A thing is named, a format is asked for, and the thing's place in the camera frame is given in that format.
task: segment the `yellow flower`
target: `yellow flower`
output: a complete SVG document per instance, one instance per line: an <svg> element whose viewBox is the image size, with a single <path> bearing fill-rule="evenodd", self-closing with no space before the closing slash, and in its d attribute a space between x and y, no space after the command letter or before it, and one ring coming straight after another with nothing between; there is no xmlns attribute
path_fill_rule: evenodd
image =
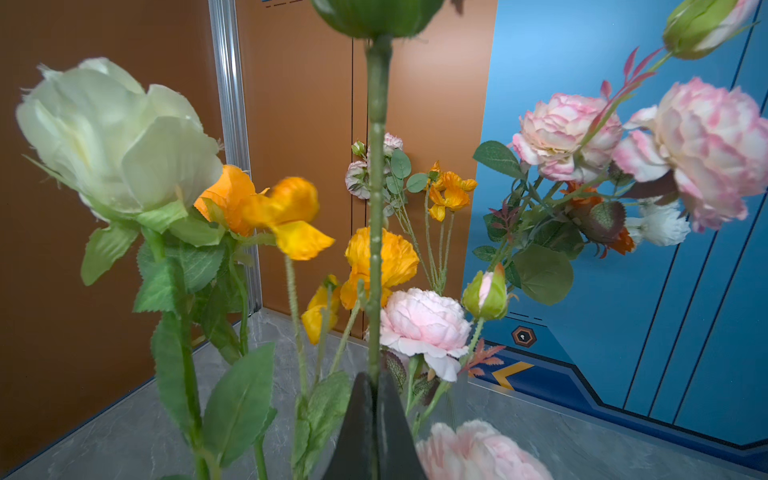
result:
<svg viewBox="0 0 768 480"><path fill-rule="evenodd" d="M320 333L323 329L323 309L328 306L328 287L326 282L331 283L335 287L333 293L331 293L328 330L331 330L339 322L339 281L336 279L336 276L329 275L323 281L323 284L317 288L315 296L310 300L310 304L306 306L306 312L301 314L301 322L304 324L306 335L310 338L310 342L313 345L317 345L320 340Z"/></svg>
<svg viewBox="0 0 768 480"><path fill-rule="evenodd" d="M256 189L247 173L233 165L224 165L219 181L205 190L194 206L206 220L215 221L203 201L204 198L210 198L224 213L224 219L230 230L243 237L250 237L253 235L253 227L243 220L240 210L243 201L255 193Z"/></svg>
<svg viewBox="0 0 768 480"><path fill-rule="evenodd" d="M361 228L349 239L346 248L346 259L352 267L352 272L341 287L341 303L344 308L351 310L357 301L357 282L363 279L366 291L371 285L371 228ZM405 283L416 275L419 257L413 250L413 245L387 230L382 237L382 306L392 291L392 287Z"/></svg>
<svg viewBox="0 0 768 480"><path fill-rule="evenodd" d="M478 183L472 179L462 180L459 175L453 172L445 172L429 188L429 199L435 204L429 209L429 215L442 222L445 219L445 209L450 208L456 212L469 205L469 195L467 192L473 191Z"/></svg>
<svg viewBox="0 0 768 480"><path fill-rule="evenodd" d="M298 177L283 179L269 192L243 202L243 219L254 228L269 228L277 247L292 260L311 260L335 241L309 224L320 205L317 189Z"/></svg>

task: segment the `flower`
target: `flower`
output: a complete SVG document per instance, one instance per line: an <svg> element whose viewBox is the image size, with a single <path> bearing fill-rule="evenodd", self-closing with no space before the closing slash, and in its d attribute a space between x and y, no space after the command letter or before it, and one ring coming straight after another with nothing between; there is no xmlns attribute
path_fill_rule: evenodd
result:
<svg viewBox="0 0 768 480"><path fill-rule="evenodd" d="M250 175L233 165L224 165L219 181L205 190L194 206L206 220L215 221L203 201L204 198L211 199L221 209L230 230L244 237L250 237L253 235L253 227L243 219L241 210L242 203L255 193L256 188L250 181Z"/></svg>
<svg viewBox="0 0 768 480"><path fill-rule="evenodd" d="M705 57L737 33L758 3L760 0L686 0L667 20L664 45L684 60Z"/></svg>
<svg viewBox="0 0 768 480"><path fill-rule="evenodd" d="M438 377L456 381L461 369L456 359L467 353L472 329L456 300L418 288L394 292L381 321L382 345L407 356L423 353Z"/></svg>
<svg viewBox="0 0 768 480"><path fill-rule="evenodd" d="M218 144L182 95L162 85L145 92L106 58L41 72L16 121L43 164L88 206L122 214L175 200L190 207L219 179Z"/></svg>
<svg viewBox="0 0 768 480"><path fill-rule="evenodd" d="M268 227L277 247L292 260L311 260L335 241L309 224L320 205L317 189L307 180L288 177L269 192L254 194L243 202L243 219L252 228Z"/></svg>
<svg viewBox="0 0 768 480"><path fill-rule="evenodd" d="M699 78L675 84L658 106L638 111L625 127L651 134L630 132L614 151L616 164L639 182L672 170L696 232L744 220L741 197L768 186L768 119L739 88L729 92Z"/></svg>
<svg viewBox="0 0 768 480"><path fill-rule="evenodd" d="M429 188L429 199L435 204L429 209L429 216L442 222L445 219L445 209L458 211L469 205L467 192L473 191L478 183L472 179L462 180L453 172L443 172L438 180Z"/></svg>
<svg viewBox="0 0 768 480"><path fill-rule="evenodd" d="M333 288L331 293L331 308L328 318L328 330L331 330L339 322L339 281L335 275L329 275L323 284L317 287L315 295L306 306L306 312L301 314L301 323L304 324L306 336L310 338L313 345L317 345L320 340L320 333L323 328L323 310L328 306L328 289Z"/></svg>
<svg viewBox="0 0 768 480"><path fill-rule="evenodd" d="M434 424L416 454L429 480L552 480L540 461L481 420L455 433L445 423Z"/></svg>
<svg viewBox="0 0 768 480"><path fill-rule="evenodd" d="M416 275L419 257L413 250L413 245L387 230L382 231L382 306L392 295L392 287L405 283ZM341 303L344 308L351 310L357 301L357 282L365 281L366 290L371 282L371 227L358 229L349 239L346 259L352 267L352 272L341 287Z"/></svg>
<svg viewBox="0 0 768 480"><path fill-rule="evenodd" d="M548 104L520 118L520 133L512 137L512 148L526 164L539 165L542 176L554 181L588 182L597 178L611 161L611 152L624 131L616 114L579 149L590 124L605 108L603 98L554 94ZM575 160L579 151L583 160Z"/></svg>
<svg viewBox="0 0 768 480"><path fill-rule="evenodd" d="M344 176L346 189L360 200L368 200L371 197L368 185L368 163L363 160L353 161L349 164Z"/></svg>
<svg viewBox="0 0 768 480"><path fill-rule="evenodd" d="M659 247L682 243L690 232L690 224L680 216L678 202L659 206L655 200L647 199L640 207L642 218L627 218L626 226L632 240L636 245L648 240Z"/></svg>

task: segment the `flower bud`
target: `flower bud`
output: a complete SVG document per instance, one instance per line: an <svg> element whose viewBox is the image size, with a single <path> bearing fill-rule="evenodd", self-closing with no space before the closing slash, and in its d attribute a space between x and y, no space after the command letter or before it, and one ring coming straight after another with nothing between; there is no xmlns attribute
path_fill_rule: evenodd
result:
<svg viewBox="0 0 768 480"><path fill-rule="evenodd" d="M443 0L312 0L334 30L354 38L413 37L427 26Z"/></svg>
<svg viewBox="0 0 768 480"><path fill-rule="evenodd" d="M733 37L759 0L685 0L667 20L664 45L675 57L706 57Z"/></svg>
<svg viewBox="0 0 768 480"><path fill-rule="evenodd" d="M462 305L475 318L503 318L507 314L508 304L507 280L500 263L492 272L478 272L462 295Z"/></svg>

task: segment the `pink flower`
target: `pink flower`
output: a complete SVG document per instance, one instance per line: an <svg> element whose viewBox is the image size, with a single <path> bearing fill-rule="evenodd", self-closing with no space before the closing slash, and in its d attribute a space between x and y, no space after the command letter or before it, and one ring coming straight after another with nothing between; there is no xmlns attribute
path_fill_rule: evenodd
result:
<svg viewBox="0 0 768 480"><path fill-rule="evenodd" d="M548 104L538 102L535 111L520 118L521 131L512 137L512 148L526 164L538 165L541 175L550 180L594 180L621 140L618 115L611 115L581 149L583 162L577 164L574 153L606 103L602 98L554 94Z"/></svg>
<svg viewBox="0 0 768 480"><path fill-rule="evenodd" d="M638 111L614 151L616 164L640 182L670 169L694 231L744 220L741 197L768 186L768 120L739 88L729 92L694 78L675 84L658 106Z"/></svg>
<svg viewBox="0 0 768 480"><path fill-rule="evenodd" d="M432 436L416 444L429 480L552 480L547 468L517 443L481 420L460 426L432 426Z"/></svg>
<svg viewBox="0 0 768 480"><path fill-rule="evenodd" d="M382 309L381 344L407 356L423 353L437 376L455 382L470 329L456 300L411 288L394 292Z"/></svg>

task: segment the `gray marble floor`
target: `gray marble floor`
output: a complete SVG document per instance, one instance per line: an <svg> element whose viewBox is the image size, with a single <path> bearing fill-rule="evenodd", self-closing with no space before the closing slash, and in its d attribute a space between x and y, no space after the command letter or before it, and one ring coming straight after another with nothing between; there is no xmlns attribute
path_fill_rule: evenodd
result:
<svg viewBox="0 0 768 480"><path fill-rule="evenodd" d="M292 326L286 317L263 310L251 317L251 343L276 342L273 404L280 410L266 442L270 477L290 478L288 458L293 430L293 399L298 390ZM329 339L330 349L338 345ZM226 363L210 346L194 355L205 403ZM364 368L366 348L354 343L343 359L352 373ZM326 358L326 368L330 359ZM454 409L453 420L464 417L490 421L545 463L557 480L744 480L753 477L738 468L715 464L647 442L594 422L577 419L543 406L477 385L465 390L466 404ZM447 408L434 417L447 421ZM329 447L321 464L329 458ZM9 480L154 480L163 475L192 473L191 455L184 440L165 414L153 382L128 396L66 439L12 473ZM245 455L224 476L226 480L257 478L253 459Z"/></svg>

